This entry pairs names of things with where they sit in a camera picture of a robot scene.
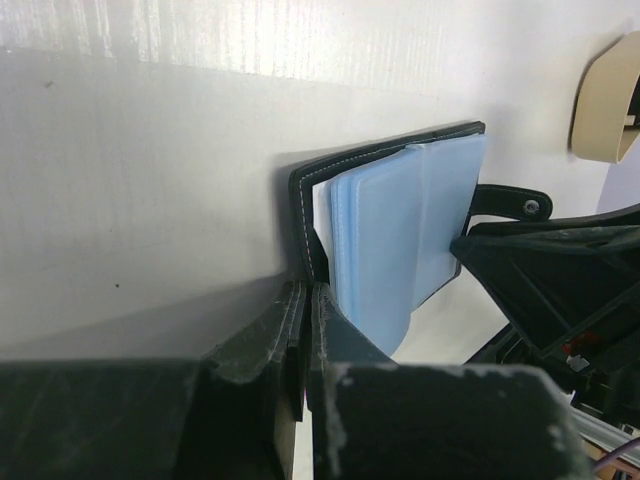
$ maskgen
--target white stitching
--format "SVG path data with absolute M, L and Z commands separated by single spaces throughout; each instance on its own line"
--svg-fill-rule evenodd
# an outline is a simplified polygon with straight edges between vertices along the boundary
M 309 260 L 309 268 L 311 268 L 311 275 L 313 277 L 315 277 L 316 273 L 313 270 L 313 262 L 311 260 L 311 247 L 309 246 L 309 236 L 307 234 L 307 219 L 306 219 L 306 215 L 304 214 L 304 197 L 302 195 L 302 181 L 305 178 L 313 177 L 314 175 L 317 175 L 318 173 L 322 172 L 323 170 L 327 170 L 329 168 L 333 168 L 333 167 L 335 167 L 337 165 L 340 165 L 342 163 L 347 163 L 347 162 L 351 162 L 353 160 L 356 160 L 358 158 L 363 158 L 363 157 L 368 157 L 370 155 L 375 155 L 376 153 L 384 152 L 386 150 L 392 150 L 394 148 L 402 149 L 402 148 L 406 147 L 407 145 L 412 145 L 412 144 L 415 144 L 415 143 L 433 143 L 434 141 L 437 141 L 437 140 L 442 140 L 444 138 L 449 138 L 449 137 L 455 137 L 455 136 L 458 136 L 458 135 L 462 135 L 463 133 L 475 132 L 477 130 L 478 130 L 478 127 L 473 127 L 473 128 L 468 128 L 466 130 L 461 130 L 459 132 L 453 132 L 453 133 L 450 133 L 448 135 L 442 135 L 442 136 L 435 137 L 435 138 L 428 139 L 428 140 L 426 140 L 426 139 L 416 140 L 414 142 L 407 142 L 407 143 L 405 143 L 403 145 L 394 145 L 393 147 L 386 147 L 386 148 L 381 148 L 380 150 L 375 150 L 373 152 L 362 153 L 360 155 L 356 155 L 355 157 L 345 158 L 344 160 L 340 160 L 337 163 L 332 163 L 331 165 L 327 165 L 326 167 L 322 167 L 320 170 L 316 170 L 315 172 L 307 173 L 304 177 L 302 177 L 300 179 L 300 183 L 298 185 L 299 189 L 300 189 L 300 209 L 302 210 L 302 229 L 304 231 L 304 242 L 307 245 L 307 258 Z

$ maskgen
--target leather strap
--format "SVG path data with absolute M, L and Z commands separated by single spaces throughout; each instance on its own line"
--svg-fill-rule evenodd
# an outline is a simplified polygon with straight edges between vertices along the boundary
M 504 185 L 476 186 L 469 215 L 492 215 L 514 220 L 540 222 L 553 211 L 549 195 L 526 188 Z

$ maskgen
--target beige plastic object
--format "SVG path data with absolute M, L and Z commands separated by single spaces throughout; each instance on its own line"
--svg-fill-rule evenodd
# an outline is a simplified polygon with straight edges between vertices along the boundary
M 620 163 L 640 129 L 625 128 L 640 77 L 640 31 L 622 38 L 589 68 L 578 93 L 571 149 L 580 158 Z

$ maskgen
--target white wall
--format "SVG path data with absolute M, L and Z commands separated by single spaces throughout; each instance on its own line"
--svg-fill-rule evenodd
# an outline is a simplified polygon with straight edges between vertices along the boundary
M 574 96 L 639 18 L 635 0 L 5 0 L 1 353 L 208 349 L 287 275 L 276 190 L 319 150 L 480 118 L 482 180 L 594 212 L 606 166 L 566 152 Z M 502 322 L 463 277 L 399 358 L 461 361 Z

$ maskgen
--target white paper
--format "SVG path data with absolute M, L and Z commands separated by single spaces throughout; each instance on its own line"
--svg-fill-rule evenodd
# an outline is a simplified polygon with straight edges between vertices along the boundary
M 318 235 L 320 244 L 324 249 L 329 262 L 329 283 L 333 290 L 334 268 L 333 268 L 333 230 L 331 228 L 331 197 L 330 184 L 331 180 L 318 183 L 313 186 L 313 229 Z

